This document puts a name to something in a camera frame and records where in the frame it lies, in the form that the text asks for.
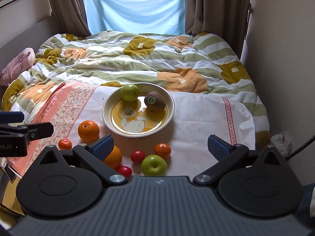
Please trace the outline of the small mandarin orange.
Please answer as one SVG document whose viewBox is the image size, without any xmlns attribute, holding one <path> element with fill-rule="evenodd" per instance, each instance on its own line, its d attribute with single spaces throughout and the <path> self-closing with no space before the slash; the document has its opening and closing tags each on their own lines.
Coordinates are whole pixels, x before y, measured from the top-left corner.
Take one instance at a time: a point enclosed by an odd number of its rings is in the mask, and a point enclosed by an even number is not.
<svg viewBox="0 0 315 236">
<path fill-rule="evenodd" d="M 154 148 L 155 155 L 168 159 L 171 155 L 171 147 L 166 143 L 159 143 Z"/>
</svg>

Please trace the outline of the red tomato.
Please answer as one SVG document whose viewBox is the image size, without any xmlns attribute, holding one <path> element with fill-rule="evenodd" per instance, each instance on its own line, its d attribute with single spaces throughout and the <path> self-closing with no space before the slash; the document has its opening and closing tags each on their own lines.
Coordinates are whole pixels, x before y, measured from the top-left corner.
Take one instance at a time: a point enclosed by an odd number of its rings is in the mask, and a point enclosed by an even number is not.
<svg viewBox="0 0 315 236">
<path fill-rule="evenodd" d="M 127 178 L 127 180 L 130 180 L 131 176 L 132 176 L 132 169 L 128 166 L 122 166 L 122 165 L 119 165 L 117 168 L 116 168 L 116 171 L 123 175 L 124 177 Z"/>
<path fill-rule="evenodd" d="M 145 158 L 146 154 L 144 151 L 141 150 L 133 151 L 130 155 L 130 159 L 134 164 L 141 164 Z"/>
</svg>

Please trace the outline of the light blue window sheet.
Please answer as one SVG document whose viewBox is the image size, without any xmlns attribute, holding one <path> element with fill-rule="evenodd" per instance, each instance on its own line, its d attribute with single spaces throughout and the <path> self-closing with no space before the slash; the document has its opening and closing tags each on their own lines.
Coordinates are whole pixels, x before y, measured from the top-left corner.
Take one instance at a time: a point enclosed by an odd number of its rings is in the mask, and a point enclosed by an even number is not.
<svg viewBox="0 0 315 236">
<path fill-rule="evenodd" d="M 181 35 L 185 0 L 83 0 L 89 30 Z"/>
</svg>

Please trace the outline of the white pink-bordered cloth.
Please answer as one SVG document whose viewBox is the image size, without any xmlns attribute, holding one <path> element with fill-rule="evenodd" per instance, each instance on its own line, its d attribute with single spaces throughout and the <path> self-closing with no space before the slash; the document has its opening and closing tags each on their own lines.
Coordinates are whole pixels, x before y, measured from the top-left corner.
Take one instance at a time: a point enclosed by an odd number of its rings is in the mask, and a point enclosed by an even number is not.
<svg viewBox="0 0 315 236">
<path fill-rule="evenodd" d="M 58 86 L 39 85 L 27 91 L 28 95 L 45 91 L 46 96 L 32 114 L 26 114 L 26 123 L 50 122 L 54 133 L 49 138 L 32 141 L 28 155 L 9 158 L 10 166 L 23 175 L 39 153 L 48 144 L 57 144 L 62 138 L 73 145 L 80 143 L 78 126 L 85 120 L 96 122 L 100 135 L 110 134 L 102 118 L 103 105 L 114 92 L 114 87 L 95 86 L 77 81 Z M 114 134 L 114 143 L 122 152 L 122 164 L 141 174 L 141 166 L 132 163 L 130 156 L 135 150 L 147 155 L 154 152 L 159 143 L 171 147 L 167 160 L 167 175 L 194 177 L 216 163 L 208 151 L 207 140 L 212 134 L 231 144 L 255 146 L 255 127 L 251 113 L 240 102 L 214 95 L 173 92 L 175 113 L 171 122 L 159 132 L 141 138 L 129 138 Z"/>
</svg>

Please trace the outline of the pink plush toy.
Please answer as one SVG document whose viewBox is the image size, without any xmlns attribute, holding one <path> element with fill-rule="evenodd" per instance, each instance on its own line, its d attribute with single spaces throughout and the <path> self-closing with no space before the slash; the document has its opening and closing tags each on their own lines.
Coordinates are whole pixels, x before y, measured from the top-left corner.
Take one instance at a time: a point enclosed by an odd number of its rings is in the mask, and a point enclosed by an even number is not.
<svg viewBox="0 0 315 236">
<path fill-rule="evenodd" d="M 35 53 L 31 47 L 25 48 L 1 70 L 1 86 L 9 86 L 24 71 L 35 63 Z"/>
</svg>

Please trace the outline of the cream duck-print bowl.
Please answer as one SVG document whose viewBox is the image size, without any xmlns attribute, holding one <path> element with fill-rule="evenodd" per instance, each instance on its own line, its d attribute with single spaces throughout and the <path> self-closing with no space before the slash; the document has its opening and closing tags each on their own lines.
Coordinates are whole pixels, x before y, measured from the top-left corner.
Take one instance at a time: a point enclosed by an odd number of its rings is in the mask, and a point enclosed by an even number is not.
<svg viewBox="0 0 315 236">
<path fill-rule="evenodd" d="M 125 137 L 145 137 L 157 133 L 170 123 L 175 113 L 175 102 L 164 88 L 150 83 L 135 83 L 140 94 L 136 101 L 128 103 L 123 100 L 120 89 L 113 91 L 102 108 L 104 124 L 114 133 Z M 159 112 L 147 109 L 145 96 L 158 92 L 164 99 L 166 107 Z"/>
</svg>

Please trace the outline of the right brown curtain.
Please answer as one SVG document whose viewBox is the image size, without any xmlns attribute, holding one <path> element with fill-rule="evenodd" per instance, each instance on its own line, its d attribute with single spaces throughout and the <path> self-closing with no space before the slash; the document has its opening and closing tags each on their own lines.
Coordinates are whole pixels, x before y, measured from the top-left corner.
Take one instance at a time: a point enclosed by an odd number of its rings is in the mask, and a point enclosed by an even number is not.
<svg viewBox="0 0 315 236">
<path fill-rule="evenodd" d="M 185 33 L 216 34 L 240 58 L 250 13 L 250 0 L 185 0 Z"/>
</svg>

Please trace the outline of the floral striped quilt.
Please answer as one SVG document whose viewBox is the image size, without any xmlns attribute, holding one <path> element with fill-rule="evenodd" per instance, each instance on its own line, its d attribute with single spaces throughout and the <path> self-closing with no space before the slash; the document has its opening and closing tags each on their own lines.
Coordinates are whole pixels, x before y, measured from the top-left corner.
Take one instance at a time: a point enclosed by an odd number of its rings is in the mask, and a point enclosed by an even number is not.
<svg viewBox="0 0 315 236">
<path fill-rule="evenodd" d="M 243 103 L 252 114 L 259 149 L 270 142 L 268 115 L 253 81 L 232 48 L 215 34 L 53 35 L 38 49 L 35 63 L 6 89 L 2 109 L 22 111 L 30 120 L 52 88 L 70 80 L 112 87 L 146 82 L 173 92 L 219 95 Z"/>
</svg>

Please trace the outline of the yellow cardboard box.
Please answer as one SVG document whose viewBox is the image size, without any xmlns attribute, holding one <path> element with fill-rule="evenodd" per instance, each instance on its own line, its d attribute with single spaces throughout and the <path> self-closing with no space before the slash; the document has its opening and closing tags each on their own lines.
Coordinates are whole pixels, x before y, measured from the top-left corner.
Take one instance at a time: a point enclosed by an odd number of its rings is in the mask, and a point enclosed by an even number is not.
<svg viewBox="0 0 315 236">
<path fill-rule="evenodd" d="M 20 180 L 21 176 L 8 164 L 1 167 L 1 211 L 13 216 L 24 216 L 16 196 Z"/>
</svg>

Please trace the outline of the left brown curtain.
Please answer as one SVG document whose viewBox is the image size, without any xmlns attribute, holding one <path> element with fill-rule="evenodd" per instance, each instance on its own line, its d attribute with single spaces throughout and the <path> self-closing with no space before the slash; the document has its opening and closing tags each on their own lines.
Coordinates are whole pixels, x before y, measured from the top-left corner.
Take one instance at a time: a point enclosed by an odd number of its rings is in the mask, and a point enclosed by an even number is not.
<svg viewBox="0 0 315 236">
<path fill-rule="evenodd" d="M 49 0 L 52 15 L 64 34 L 90 36 L 83 0 Z"/>
</svg>

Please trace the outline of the brown kiwi with sticker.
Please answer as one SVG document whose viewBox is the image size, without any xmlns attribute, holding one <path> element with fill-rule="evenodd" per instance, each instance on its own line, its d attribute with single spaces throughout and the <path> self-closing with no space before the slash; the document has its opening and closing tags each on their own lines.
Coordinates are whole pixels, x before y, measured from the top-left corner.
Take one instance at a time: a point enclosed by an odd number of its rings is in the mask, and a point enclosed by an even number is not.
<svg viewBox="0 0 315 236">
<path fill-rule="evenodd" d="M 166 102 L 165 102 L 164 97 L 156 91 L 149 92 L 145 96 L 144 102 L 147 108 L 154 111 L 162 110 L 166 107 Z"/>
</svg>

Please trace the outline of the white plastic bag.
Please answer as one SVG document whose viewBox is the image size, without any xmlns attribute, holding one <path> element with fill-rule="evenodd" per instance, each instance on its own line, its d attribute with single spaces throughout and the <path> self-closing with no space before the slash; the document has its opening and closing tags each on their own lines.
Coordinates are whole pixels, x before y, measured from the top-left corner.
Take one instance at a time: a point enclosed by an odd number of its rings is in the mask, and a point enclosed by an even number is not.
<svg viewBox="0 0 315 236">
<path fill-rule="evenodd" d="M 271 144 L 273 144 L 283 157 L 289 155 L 291 147 L 291 138 L 287 132 L 280 132 L 271 137 Z"/>
</svg>

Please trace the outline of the brown curtain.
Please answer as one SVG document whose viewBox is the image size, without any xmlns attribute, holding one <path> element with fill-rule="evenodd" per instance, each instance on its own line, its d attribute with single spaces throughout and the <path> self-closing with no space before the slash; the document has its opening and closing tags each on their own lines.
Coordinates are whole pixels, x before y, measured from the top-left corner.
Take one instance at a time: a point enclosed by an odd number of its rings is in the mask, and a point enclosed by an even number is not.
<svg viewBox="0 0 315 236">
<path fill-rule="evenodd" d="M 90 36 L 83 0 L 49 0 L 52 15 L 64 34 Z"/>
<path fill-rule="evenodd" d="M 185 33 L 216 34 L 240 58 L 250 13 L 250 0 L 185 0 Z"/>
</svg>

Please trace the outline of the large orange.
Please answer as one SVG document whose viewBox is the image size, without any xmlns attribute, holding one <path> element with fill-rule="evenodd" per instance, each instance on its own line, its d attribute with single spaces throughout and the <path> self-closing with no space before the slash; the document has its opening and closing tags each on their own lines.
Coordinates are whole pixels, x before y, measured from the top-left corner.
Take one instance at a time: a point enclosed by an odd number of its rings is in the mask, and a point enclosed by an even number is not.
<svg viewBox="0 0 315 236">
<path fill-rule="evenodd" d="M 110 168 L 116 170 L 116 168 L 122 163 L 123 155 L 121 150 L 114 146 L 112 152 L 103 160 L 103 163 Z"/>
<path fill-rule="evenodd" d="M 77 133 L 83 142 L 90 143 L 98 140 L 100 128 L 93 120 L 85 120 L 79 124 Z"/>
</svg>

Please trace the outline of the green apple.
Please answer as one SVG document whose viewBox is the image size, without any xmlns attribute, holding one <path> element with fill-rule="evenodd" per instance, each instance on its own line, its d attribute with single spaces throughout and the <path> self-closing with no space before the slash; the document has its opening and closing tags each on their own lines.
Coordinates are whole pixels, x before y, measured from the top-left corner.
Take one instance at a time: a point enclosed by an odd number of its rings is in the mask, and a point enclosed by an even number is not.
<svg viewBox="0 0 315 236">
<path fill-rule="evenodd" d="M 164 176 L 168 168 L 166 161 L 158 155 L 147 156 L 141 167 L 145 176 Z"/>
<path fill-rule="evenodd" d="M 126 102 L 134 102 L 140 94 L 139 88 L 134 84 L 127 84 L 120 89 L 121 98 Z"/>
</svg>

